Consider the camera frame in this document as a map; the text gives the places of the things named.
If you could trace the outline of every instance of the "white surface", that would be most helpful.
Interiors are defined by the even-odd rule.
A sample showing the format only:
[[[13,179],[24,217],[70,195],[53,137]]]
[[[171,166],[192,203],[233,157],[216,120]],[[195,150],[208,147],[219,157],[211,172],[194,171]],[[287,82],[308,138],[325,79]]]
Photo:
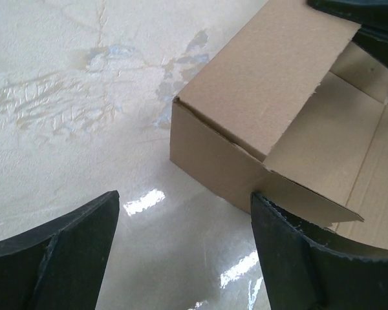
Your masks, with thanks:
[[[171,98],[262,5],[0,1],[0,240],[116,189],[98,309],[268,309],[250,216],[168,160]]]

